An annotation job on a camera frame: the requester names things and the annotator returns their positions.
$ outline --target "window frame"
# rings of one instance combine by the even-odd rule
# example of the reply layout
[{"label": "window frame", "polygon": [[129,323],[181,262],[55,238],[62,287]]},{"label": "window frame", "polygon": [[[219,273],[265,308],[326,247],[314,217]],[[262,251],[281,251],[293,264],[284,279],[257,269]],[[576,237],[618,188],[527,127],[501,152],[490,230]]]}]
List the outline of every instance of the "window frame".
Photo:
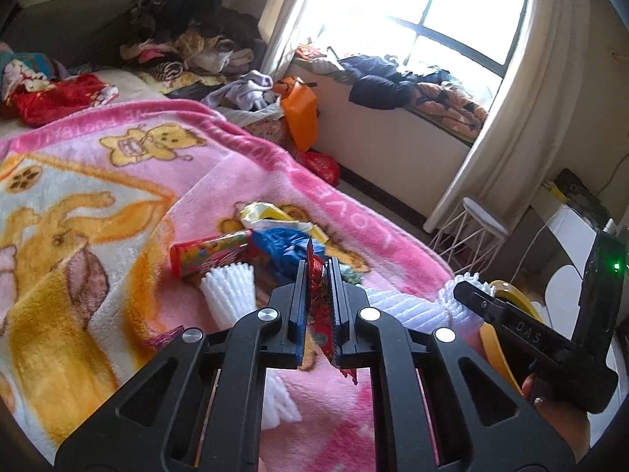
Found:
[{"label": "window frame", "polygon": [[417,39],[419,39],[419,37],[427,37],[428,39],[438,42],[441,45],[446,46],[447,48],[450,48],[451,50],[454,50],[455,52],[460,53],[461,55],[466,56],[467,58],[481,65],[488,71],[491,71],[494,74],[498,75],[499,77],[504,78],[504,75],[507,71],[509,63],[511,62],[511,58],[513,57],[513,53],[517,46],[518,39],[520,39],[520,33],[522,31],[522,25],[524,23],[524,16],[526,15],[526,7],[528,6],[528,0],[524,0],[524,3],[522,5],[522,10],[520,12],[520,19],[518,20],[518,27],[516,28],[515,34],[513,35],[513,41],[511,42],[511,47],[509,48],[509,52],[504,61],[504,64],[501,64],[497,62],[496,60],[489,58],[487,55],[484,55],[483,53],[478,52],[477,50],[475,50],[474,48],[471,48],[470,46],[464,44],[463,42],[459,42],[456,39],[452,39],[451,37],[448,37],[445,34],[442,34],[440,32],[432,30],[432,28],[428,28],[427,26],[425,26],[424,22],[426,21],[426,18],[430,12],[430,6],[432,5],[432,3],[433,3],[433,0],[428,0],[428,3],[426,4],[426,8],[424,9],[424,12],[421,15],[421,19],[419,20],[419,24],[415,24],[410,21],[406,21],[404,19],[400,19],[398,17],[394,17],[391,15],[386,16],[386,18],[390,20],[391,22],[397,25],[400,25],[404,28],[413,30],[415,32],[415,40],[413,41],[411,51],[406,56],[403,64],[407,65],[408,62],[410,61],[411,55],[413,53],[413,48],[415,44],[417,43]]}]

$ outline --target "curtain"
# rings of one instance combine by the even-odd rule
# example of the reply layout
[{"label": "curtain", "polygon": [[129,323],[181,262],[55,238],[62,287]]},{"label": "curtain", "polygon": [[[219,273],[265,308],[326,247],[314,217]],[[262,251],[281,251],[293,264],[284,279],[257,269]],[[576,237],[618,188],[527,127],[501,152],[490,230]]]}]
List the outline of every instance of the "curtain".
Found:
[{"label": "curtain", "polygon": [[583,80],[589,0],[529,0],[513,59],[489,118],[430,214],[432,232],[466,195],[515,227],[570,124]]},{"label": "curtain", "polygon": [[304,39],[304,14],[309,0],[268,0],[259,29],[267,50],[261,71],[274,80],[282,78],[300,41]]}]

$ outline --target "white stool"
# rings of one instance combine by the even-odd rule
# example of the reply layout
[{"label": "white stool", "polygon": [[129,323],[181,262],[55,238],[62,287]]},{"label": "white stool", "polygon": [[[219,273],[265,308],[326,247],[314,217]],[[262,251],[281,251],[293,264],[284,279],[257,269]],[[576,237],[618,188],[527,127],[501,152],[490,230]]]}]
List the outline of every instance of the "white stool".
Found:
[{"label": "white stool", "polygon": [[[460,206],[463,211],[457,214]],[[466,271],[482,273],[510,234],[505,222],[492,215],[481,201],[464,197],[429,246],[445,259],[455,275]]]}]

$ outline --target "orange plastic bag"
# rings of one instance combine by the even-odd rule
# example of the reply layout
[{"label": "orange plastic bag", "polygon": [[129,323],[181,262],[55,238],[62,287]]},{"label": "orange plastic bag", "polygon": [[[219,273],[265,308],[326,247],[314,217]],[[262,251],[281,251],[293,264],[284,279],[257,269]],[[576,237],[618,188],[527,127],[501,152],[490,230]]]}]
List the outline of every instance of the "orange plastic bag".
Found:
[{"label": "orange plastic bag", "polygon": [[317,138],[315,93],[297,76],[278,81],[273,91],[281,96],[280,103],[295,147],[307,151]]}]

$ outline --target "baseboard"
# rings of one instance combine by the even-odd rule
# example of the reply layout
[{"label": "baseboard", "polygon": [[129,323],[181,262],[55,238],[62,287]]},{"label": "baseboard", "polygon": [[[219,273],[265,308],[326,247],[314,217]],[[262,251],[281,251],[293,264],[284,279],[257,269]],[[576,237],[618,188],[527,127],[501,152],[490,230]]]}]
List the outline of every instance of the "baseboard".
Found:
[{"label": "baseboard", "polygon": [[426,217],[421,213],[415,211],[411,206],[406,205],[397,197],[394,197],[389,192],[386,192],[379,186],[376,186],[371,181],[368,181],[364,177],[358,175],[353,170],[350,170],[343,165],[339,165],[341,169],[341,179],[347,184],[351,184],[357,190],[362,191],[365,195],[375,200],[377,203],[382,204],[385,208],[391,209],[400,218],[404,218],[408,223],[414,227],[421,229],[426,222]]}]

